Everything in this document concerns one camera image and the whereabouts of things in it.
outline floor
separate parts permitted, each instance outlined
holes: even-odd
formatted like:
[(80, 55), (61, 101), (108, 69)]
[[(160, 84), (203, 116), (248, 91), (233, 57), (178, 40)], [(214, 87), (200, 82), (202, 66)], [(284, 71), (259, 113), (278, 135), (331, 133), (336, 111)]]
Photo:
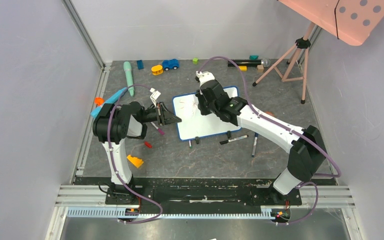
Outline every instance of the floor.
[[(191, 60), (180, 60), (180, 68), (170, 70), (161, 75), (151, 74), (151, 67), (161, 64), (158, 60), (143, 61), (145, 68), (138, 70), (136, 61), (131, 61), (133, 79), (135, 84), (143, 84), (158, 89), (161, 92), (159, 101), (173, 111), (172, 98), (174, 96), (195, 92), (199, 85), (194, 80), (195, 71), (203, 63), (194, 65)], [(286, 63), (278, 65), (281, 72), (286, 70)], [(239, 96), (243, 96), (244, 86), (240, 74), (234, 67), (227, 67), (224, 60), (210, 62), (204, 71), (210, 71), (224, 86), (237, 86)], [(318, 126), (310, 98), (301, 104), (302, 81), (281, 82), (275, 71), (270, 72), (257, 86), (252, 83), (261, 75), (255, 68), (248, 68), (244, 72), (249, 96), (252, 103), (263, 111), (272, 112), (276, 118), (301, 127), (308, 125)], [(301, 73), (295, 66), (290, 74), (291, 78), (300, 77)], [(123, 70), (123, 61), (112, 63), (104, 98), (126, 86), (126, 75)], [(143, 87), (136, 87), (134, 97), (126, 94), (122, 103), (138, 101), (149, 106), (150, 93)], [(145, 140), (152, 144), (152, 148), (144, 145), (143, 140), (128, 139), (126, 152), (134, 157), (143, 159), (144, 164), (139, 168), (131, 166), (135, 177), (218, 177), (218, 178), (275, 178), (281, 173), (288, 162), (288, 154), (273, 142), (260, 136), (256, 147), (255, 157), (251, 157), (254, 138), (238, 140), (229, 144), (220, 145), (227, 136), (218, 135), (201, 139), (199, 145), (193, 144), (189, 148), (187, 142), (179, 139), (175, 124), (163, 126), (165, 135), (161, 136), (150, 124)], [(254, 132), (241, 129), (232, 134), (239, 137)], [(331, 173), (325, 161), (319, 173)], [(84, 177), (109, 177), (111, 175), (109, 163), (103, 146), (94, 137), (90, 144), (87, 161), (84, 168)]]
[[(307, 209), (293, 209), (292, 220)], [(68, 217), (61, 240), (349, 240), (340, 209), (316, 209), (300, 223), (274, 227), (264, 219), (160, 219), (148, 223), (123, 225), (110, 218)]]

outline aluminum frame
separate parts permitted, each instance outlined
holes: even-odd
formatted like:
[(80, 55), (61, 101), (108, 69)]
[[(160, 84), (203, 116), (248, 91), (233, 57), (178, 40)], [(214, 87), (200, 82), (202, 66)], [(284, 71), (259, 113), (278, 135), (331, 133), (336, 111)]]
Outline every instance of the aluminum frame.
[(97, 47), (95, 46), (94, 42), (92, 41), (91, 36), (89, 35), (88, 31), (86, 30), (85, 25), (82, 22), (82, 19), (79, 16), (79, 13), (77, 12), (76, 8), (74, 7), (74, 4), (71, 0), (61, 0), (64, 4), (65, 8), (67, 9), (68, 14), (70, 15), (73, 23), (75, 24), (77, 30), (79, 31), (81, 37), (83, 38), (84, 42), (86, 43), (87, 47), (89, 48), (90, 52), (93, 55), (93, 58), (95, 59), (96, 63), (99, 65), (99, 67), (103, 70), (106, 66), (104, 60), (102, 59), (101, 55), (98, 52)]
[[(95, 98), (102, 98), (104, 96), (105, 88), (107, 86), (108, 76), (110, 75), (112, 63), (108, 63), (101, 75), (99, 77), (99, 82), (96, 87)], [(90, 106), (90, 112), (94, 110), (97, 106), (92, 103)], [(87, 124), (84, 128), (83, 138), (81, 141), (80, 149), (76, 155), (76, 165), (74, 167), (73, 175), (71, 177), (71, 182), (73, 183), (76, 177), (83, 176), (83, 171), (85, 169), (86, 160), (88, 159), (89, 147), (91, 146), (91, 141), (93, 137), (92, 132), (92, 123), (94, 122), (94, 118), (89, 115), (87, 120)]]
[[(318, 204), (317, 209), (338, 209), (342, 211), (345, 218), (345, 224), (351, 240), (364, 240), (364, 235), (360, 229), (359, 215), (354, 203), (351, 191), (348, 186), (317, 186)], [(313, 186), (304, 186), (300, 190), (302, 205), (290, 206), (291, 209), (308, 209), (314, 204), (316, 191)], [(61, 185), (56, 198), (52, 218), (46, 233), (46, 240), (59, 240), (63, 231), (64, 222), (68, 216), (75, 210), (85, 211), (107, 211), (106, 215), (101, 217), (114, 217), (112, 213), (123, 211), (127, 208), (138, 208), (138, 205), (105, 205), (106, 195), (99, 190), (96, 185)], [(280, 209), (280, 206), (261, 206), (261, 216), (252, 214), (219, 214), (217, 216), (206, 214), (165, 214), (162, 219), (267, 219), (265, 218), (269, 210)]]

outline black clamp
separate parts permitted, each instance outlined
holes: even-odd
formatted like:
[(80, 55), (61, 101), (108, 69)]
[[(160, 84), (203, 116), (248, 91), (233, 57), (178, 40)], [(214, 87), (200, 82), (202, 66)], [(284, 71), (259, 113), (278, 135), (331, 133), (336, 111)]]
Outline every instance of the black clamp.
[(302, 37), (295, 41), (296, 47), (299, 49), (308, 49), (311, 46), (311, 42), (307, 39), (304, 40)]

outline white board with blue border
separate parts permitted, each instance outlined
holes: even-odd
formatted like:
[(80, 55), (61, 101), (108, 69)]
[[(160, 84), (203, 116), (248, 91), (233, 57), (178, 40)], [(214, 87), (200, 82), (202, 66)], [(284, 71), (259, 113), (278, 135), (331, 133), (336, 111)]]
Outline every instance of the white board with blue border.
[[(239, 95), (236, 86), (223, 88), (229, 97)], [(205, 138), (209, 136), (225, 134), (228, 131), (236, 132), (241, 129), (229, 122), (223, 122), (215, 114), (201, 115), (198, 109), (198, 98), (195, 93), (188, 93), (173, 97), (174, 114), (181, 118), (177, 123), (179, 138), (182, 141), (189, 141), (195, 137)]]

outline white wall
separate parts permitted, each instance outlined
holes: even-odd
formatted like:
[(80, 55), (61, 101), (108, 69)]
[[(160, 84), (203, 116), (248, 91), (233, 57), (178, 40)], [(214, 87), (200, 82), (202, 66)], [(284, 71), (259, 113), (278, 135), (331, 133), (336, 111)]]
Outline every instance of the white wall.
[(72, 1), (106, 62), (279, 58), (310, 24), (276, 0)]
[(308, 89), (367, 239), (384, 239), (384, 19), (362, 46), (324, 31), (310, 51)]
[(60, 0), (0, 0), (0, 239), (44, 239), (99, 74)]

